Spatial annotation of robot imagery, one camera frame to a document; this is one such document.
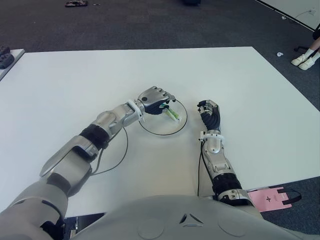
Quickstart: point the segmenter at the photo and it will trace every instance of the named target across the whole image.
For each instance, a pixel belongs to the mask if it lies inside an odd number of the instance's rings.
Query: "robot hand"
[[[209,130],[220,129],[220,112],[219,106],[212,100],[203,100],[197,105],[201,119]]]
[[[163,111],[163,108],[160,108],[160,105],[164,102],[168,104],[170,100],[175,102],[176,98],[169,92],[162,90],[162,88],[153,86],[141,93],[138,100],[143,104],[144,111],[147,114],[159,115]]]

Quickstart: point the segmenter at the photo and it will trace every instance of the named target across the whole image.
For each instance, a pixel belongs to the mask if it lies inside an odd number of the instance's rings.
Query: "green object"
[[[160,108],[164,108],[165,109],[165,114],[167,114],[172,120],[174,121],[179,121],[179,114],[176,113],[168,104],[161,104]]]

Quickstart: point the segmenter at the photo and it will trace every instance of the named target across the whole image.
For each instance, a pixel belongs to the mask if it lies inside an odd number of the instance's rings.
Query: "white sneaker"
[[[302,54],[301,56],[299,56],[299,57],[297,57],[296,59],[293,59],[292,61],[291,61],[291,63],[293,64],[293,65],[295,65],[295,66],[298,66],[298,65],[300,65],[301,63],[303,63],[305,60],[307,60],[308,58],[304,55],[304,54]]]
[[[299,65],[299,68],[302,70],[307,70],[307,69],[311,68],[313,65],[315,65],[315,62],[310,57],[307,61],[305,61],[304,63],[301,63]]]

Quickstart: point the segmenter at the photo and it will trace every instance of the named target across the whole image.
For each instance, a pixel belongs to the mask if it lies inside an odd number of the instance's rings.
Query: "white wall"
[[[297,15],[308,11],[316,10],[314,15],[304,13],[296,19],[315,29],[320,23],[320,0],[261,0],[270,6],[296,18]]]

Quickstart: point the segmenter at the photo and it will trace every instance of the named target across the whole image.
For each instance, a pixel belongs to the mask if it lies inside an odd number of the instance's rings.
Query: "white bracket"
[[[200,132],[200,142],[205,142],[207,139],[220,139],[222,144],[224,144],[225,137],[221,134],[216,133],[206,133],[205,131]]]
[[[141,121],[143,120],[144,121],[144,115],[142,114],[140,108],[135,104],[134,101],[132,101],[131,99],[128,100],[127,102],[129,104],[129,106],[131,108],[134,109],[134,111],[136,112],[137,116],[138,116],[138,120]]]

